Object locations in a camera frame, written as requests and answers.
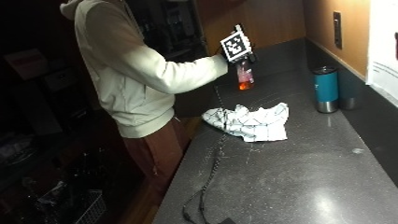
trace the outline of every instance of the brown pants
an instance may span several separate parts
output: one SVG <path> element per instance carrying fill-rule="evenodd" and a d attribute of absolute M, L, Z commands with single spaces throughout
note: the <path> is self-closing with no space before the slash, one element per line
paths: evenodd
<path fill-rule="evenodd" d="M 189 143 L 190 139 L 176 118 L 146 137 L 124 138 L 128 153 L 156 191 L 156 204 L 161 204 Z"/>

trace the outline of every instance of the person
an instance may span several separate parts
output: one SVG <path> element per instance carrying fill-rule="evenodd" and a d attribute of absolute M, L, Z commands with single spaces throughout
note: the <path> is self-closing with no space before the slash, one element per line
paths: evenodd
<path fill-rule="evenodd" d="M 75 21 L 100 105 L 116 120 L 128 153 L 160 204 L 190 142 L 176 119 L 174 94 L 225 75 L 228 63 L 218 54 L 190 63 L 168 62 L 144 44 L 124 0 L 69 0 L 60 8 Z"/>

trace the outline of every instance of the hood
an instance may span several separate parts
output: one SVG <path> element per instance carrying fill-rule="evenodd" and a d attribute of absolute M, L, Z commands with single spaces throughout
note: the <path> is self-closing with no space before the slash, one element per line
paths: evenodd
<path fill-rule="evenodd" d="M 79 4 L 83 2 L 84 0 L 68 0 L 67 3 L 63 3 L 60 5 L 60 9 L 61 9 L 61 14 L 67 17 L 67 19 L 69 19 L 71 21 L 75 20 L 75 12 L 76 12 L 76 8 L 79 6 Z"/>

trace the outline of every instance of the sleeve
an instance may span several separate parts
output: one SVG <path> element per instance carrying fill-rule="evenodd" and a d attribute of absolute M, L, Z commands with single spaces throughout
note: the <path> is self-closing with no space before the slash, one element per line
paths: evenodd
<path fill-rule="evenodd" d="M 166 62 L 142 43 L 137 29 L 113 6 L 97 5 L 91 9 L 85 18 L 85 32 L 95 57 L 157 91 L 190 91 L 228 72 L 221 55 L 190 63 Z"/>

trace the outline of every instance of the checkered cloth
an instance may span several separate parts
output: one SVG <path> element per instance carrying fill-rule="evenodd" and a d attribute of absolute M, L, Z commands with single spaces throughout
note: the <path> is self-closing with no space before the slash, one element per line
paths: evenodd
<path fill-rule="evenodd" d="M 242 105 L 237 105 L 236 111 L 216 108 L 201 115 L 210 125 L 233 136 L 241 136 L 245 142 L 288 139 L 284 126 L 288 117 L 289 107 L 285 103 L 269 109 L 261 107 L 254 112 L 249 112 Z"/>

